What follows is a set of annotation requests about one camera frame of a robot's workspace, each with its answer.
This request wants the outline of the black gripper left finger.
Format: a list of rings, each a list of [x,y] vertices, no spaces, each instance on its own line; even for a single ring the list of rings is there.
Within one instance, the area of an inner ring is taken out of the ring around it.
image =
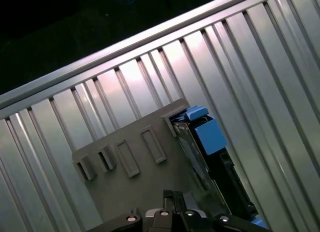
[[[163,190],[163,208],[151,209],[142,217],[137,213],[126,213],[109,220],[91,232],[171,232],[174,218],[174,192]]]

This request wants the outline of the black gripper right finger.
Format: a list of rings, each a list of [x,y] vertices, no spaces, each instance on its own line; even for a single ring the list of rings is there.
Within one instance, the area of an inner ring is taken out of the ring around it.
[[[268,232],[269,230],[241,218],[218,214],[212,220],[202,211],[188,209],[182,192],[174,192],[175,214],[181,224],[179,232]]]

